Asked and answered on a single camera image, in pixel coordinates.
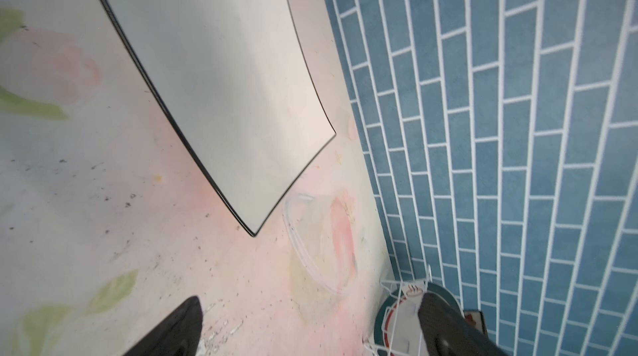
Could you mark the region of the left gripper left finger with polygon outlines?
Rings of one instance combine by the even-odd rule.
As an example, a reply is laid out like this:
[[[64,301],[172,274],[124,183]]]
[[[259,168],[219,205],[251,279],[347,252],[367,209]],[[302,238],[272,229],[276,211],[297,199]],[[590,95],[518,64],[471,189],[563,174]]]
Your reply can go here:
[[[125,356],[195,356],[203,328],[198,296],[191,296],[133,345]]]

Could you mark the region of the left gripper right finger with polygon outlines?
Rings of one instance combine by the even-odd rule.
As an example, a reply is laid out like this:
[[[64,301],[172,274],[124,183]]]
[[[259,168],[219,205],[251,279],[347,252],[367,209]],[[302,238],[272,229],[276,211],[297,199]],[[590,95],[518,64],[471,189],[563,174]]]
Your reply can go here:
[[[418,319],[429,355],[507,355],[437,294],[423,295]]]

